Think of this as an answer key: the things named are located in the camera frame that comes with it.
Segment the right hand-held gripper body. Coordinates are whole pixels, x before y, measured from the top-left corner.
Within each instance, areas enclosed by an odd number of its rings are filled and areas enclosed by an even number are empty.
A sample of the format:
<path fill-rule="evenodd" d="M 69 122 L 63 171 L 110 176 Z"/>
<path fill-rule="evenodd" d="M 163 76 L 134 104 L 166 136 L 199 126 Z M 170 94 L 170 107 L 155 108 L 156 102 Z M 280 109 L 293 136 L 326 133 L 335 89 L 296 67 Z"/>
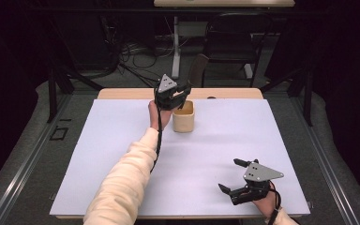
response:
<path fill-rule="evenodd" d="M 283 172 L 263 166 L 258 159 L 251 161 L 243 175 L 246 185 L 231 190 L 230 199 L 234 205 L 258 201 L 270 190 L 270 182 L 284 176 Z"/>

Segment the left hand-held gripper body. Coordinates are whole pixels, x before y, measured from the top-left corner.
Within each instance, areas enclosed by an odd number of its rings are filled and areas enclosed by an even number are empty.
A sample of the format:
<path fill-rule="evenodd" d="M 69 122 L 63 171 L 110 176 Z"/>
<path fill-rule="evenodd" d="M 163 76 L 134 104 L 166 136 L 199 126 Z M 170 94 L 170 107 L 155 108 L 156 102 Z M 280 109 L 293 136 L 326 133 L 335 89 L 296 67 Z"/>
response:
<path fill-rule="evenodd" d="M 177 82 L 166 74 L 157 82 L 157 86 L 154 89 L 154 96 L 155 103 L 161 110 L 170 111 L 178 108 L 179 100 L 177 96 L 184 94 L 176 91 L 178 85 Z"/>

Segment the beige square cup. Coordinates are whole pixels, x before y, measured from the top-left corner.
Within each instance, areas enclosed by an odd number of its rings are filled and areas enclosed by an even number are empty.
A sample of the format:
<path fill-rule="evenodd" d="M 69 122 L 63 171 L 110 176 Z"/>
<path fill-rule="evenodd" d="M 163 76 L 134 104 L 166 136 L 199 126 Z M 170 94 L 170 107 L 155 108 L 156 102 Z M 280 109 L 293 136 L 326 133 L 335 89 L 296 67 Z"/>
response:
<path fill-rule="evenodd" d="M 172 114 L 173 130 L 175 132 L 191 132 L 194 129 L 194 103 L 187 100 L 182 109 L 177 109 Z"/>

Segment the person's left hand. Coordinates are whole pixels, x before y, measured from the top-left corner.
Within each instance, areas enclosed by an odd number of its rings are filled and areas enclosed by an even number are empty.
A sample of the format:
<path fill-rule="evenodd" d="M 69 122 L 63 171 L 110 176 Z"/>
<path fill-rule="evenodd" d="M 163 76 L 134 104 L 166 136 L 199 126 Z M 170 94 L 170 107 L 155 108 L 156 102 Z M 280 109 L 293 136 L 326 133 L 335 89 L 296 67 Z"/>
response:
<path fill-rule="evenodd" d="M 150 128 L 154 130 L 163 130 L 169 123 L 173 112 L 159 111 L 154 100 L 148 104 Z"/>

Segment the person's right hand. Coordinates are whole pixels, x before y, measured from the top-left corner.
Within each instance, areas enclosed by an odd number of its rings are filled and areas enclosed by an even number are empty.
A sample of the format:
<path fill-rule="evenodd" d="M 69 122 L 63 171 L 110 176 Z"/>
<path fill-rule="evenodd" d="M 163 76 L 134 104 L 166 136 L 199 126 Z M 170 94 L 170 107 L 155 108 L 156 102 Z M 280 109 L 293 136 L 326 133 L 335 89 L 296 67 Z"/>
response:
<path fill-rule="evenodd" d="M 270 184 L 270 190 L 267 195 L 258 201 L 253 201 L 253 203 L 265 218 L 270 218 L 274 210 L 279 210 L 277 207 L 278 197 L 274 185 Z"/>

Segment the white-legged background desk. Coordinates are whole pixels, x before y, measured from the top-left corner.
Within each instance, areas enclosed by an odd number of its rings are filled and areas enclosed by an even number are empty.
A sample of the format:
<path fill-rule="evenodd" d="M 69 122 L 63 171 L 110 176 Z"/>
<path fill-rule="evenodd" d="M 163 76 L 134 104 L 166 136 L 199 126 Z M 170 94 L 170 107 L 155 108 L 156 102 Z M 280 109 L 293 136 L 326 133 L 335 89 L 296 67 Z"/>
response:
<path fill-rule="evenodd" d="M 294 0 L 154 0 L 154 6 L 161 9 L 230 9 L 230 8 L 292 8 Z M 179 78 L 180 75 L 180 37 L 202 37 L 203 27 L 207 25 L 206 19 L 196 19 L 185 22 L 178 16 L 173 17 L 173 60 L 172 77 Z"/>

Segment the black metal chair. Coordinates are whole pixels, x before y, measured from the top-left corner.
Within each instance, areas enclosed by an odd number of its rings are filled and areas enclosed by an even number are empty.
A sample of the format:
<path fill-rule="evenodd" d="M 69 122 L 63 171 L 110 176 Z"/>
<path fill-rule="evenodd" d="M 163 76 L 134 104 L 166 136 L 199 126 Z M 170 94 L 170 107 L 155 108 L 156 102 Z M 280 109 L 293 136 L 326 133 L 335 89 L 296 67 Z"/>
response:
<path fill-rule="evenodd" d="M 272 26 L 273 19 L 264 13 L 221 13 L 205 27 L 202 53 L 210 63 L 238 64 L 241 68 L 252 65 L 252 87 L 264 40 Z"/>

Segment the black metal stand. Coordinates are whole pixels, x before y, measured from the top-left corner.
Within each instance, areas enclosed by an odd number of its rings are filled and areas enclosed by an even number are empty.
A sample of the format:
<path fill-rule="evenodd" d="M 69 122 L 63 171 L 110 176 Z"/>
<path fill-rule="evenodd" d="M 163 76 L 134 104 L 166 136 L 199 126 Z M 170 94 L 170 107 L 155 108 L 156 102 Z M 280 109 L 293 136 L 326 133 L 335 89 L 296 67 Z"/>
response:
<path fill-rule="evenodd" d="M 313 85 L 313 72 L 309 66 L 300 67 L 292 70 L 288 74 L 271 81 L 269 84 L 260 87 L 260 91 L 265 93 L 279 84 L 292 79 L 291 84 L 287 90 L 289 97 L 298 97 L 301 91 L 304 91 L 303 101 L 303 117 L 309 126 L 311 122 L 311 100 L 312 100 L 312 85 Z"/>
<path fill-rule="evenodd" d="M 54 119 L 58 114 L 58 104 L 57 104 L 57 91 L 56 87 L 59 87 L 64 94 L 70 95 L 74 92 L 75 87 L 73 86 L 70 79 L 73 78 L 78 80 L 95 90 L 102 90 L 103 86 L 97 84 L 96 82 L 91 81 L 90 79 L 84 77 L 81 73 L 67 66 L 53 67 L 48 76 L 48 90 L 49 90 L 49 106 L 50 113 L 48 122 Z"/>

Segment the aluminium floor rail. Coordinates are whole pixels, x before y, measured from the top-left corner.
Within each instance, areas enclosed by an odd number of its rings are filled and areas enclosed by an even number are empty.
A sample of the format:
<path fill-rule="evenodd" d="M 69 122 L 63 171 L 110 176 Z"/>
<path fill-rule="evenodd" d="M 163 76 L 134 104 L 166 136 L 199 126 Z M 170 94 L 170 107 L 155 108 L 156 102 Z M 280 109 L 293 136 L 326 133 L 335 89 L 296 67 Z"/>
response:
<path fill-rule="evenodd" d="M 72 97 L 59 100 L 58 113 L 48 123 L 37 106 L 30 124 L 0 172 L 0 225 L 57 225 L 50 214 L 72 153 L 68 116 Z"/>
<path fill-rule="evenodd" d="M 313 154 L 319 164 L 322 175 L 325 179 L 331 195 L 337 205 L 337 209 L 341 214 L 345 225 L 360 225 L 360 222 L 353 211 L 349 199 L 346 197 L 345 191 L 338 181 L 338 178 L 333 170 L 327 155 L 324 152 L 323 146 L 319 141 L 313 127 L 311 127 L 303 115 L 303 107 L 297 97 L 291 97 L 292 106 L 296 109 L 296 114 L 301 120 L 307 135 L 309 136 L 313 145 Z"/>

